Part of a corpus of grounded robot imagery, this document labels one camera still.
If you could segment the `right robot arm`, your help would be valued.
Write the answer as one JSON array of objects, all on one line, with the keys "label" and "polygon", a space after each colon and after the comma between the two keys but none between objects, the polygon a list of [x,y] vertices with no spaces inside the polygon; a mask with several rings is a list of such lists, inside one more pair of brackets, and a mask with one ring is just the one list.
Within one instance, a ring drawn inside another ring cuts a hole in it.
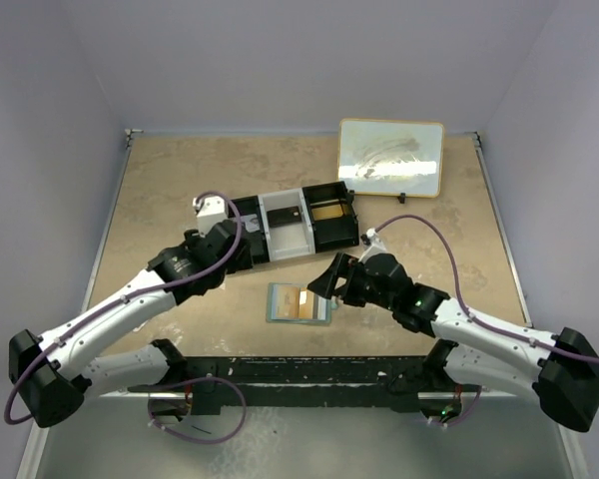
[{"label": "right robot arm", "polygon": [[413,281],[389,253],[365,260],[339,253],[307,288],[349,306],[378,306],[404,329],[434,338],[423,375],[435,390],[453,383],[481,386],[524,398],[570,430],[592,426],[599,410],[599,355],[575,329],[553,333],[483,314]]}]

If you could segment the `green card holder wallet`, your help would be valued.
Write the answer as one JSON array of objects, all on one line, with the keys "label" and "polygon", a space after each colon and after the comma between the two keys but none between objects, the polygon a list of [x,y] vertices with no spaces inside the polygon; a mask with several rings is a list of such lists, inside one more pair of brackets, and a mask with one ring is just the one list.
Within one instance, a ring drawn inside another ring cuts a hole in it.
[{"label": "green card holder wallet", "polygon": [[338,309],[335,300],[324,299],[303,284],[272,282],[268,287],[267,322],[329,325]]}]

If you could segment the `black white sorting tray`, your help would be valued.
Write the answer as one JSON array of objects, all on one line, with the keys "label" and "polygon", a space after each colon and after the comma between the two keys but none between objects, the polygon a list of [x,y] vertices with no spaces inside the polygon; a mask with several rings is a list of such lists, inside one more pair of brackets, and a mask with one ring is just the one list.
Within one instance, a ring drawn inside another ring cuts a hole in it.
[{"label": "black white sorting tray", "polygon": [[250,246],[238,270],[359,245],[353,200],[343,181],[234,199]]}]

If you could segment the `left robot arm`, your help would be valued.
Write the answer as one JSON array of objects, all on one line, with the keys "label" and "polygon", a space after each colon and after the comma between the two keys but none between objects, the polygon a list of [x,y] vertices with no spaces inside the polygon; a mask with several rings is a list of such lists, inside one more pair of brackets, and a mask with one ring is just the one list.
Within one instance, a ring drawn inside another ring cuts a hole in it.
[{"label": "left robot arm", "polygon": [[120,290],[66,323],[35,334],[24,329],[8,343],[12,389],[3,420],[59,424],[87,399],[124,387],[174,391],[188,377],[185,357],[168,339],[130,353],[103,351],[135,327],[193,296],[219,287],[250,253],[243,225],[223,220],[207,232],[189,230],[160,251]]}]

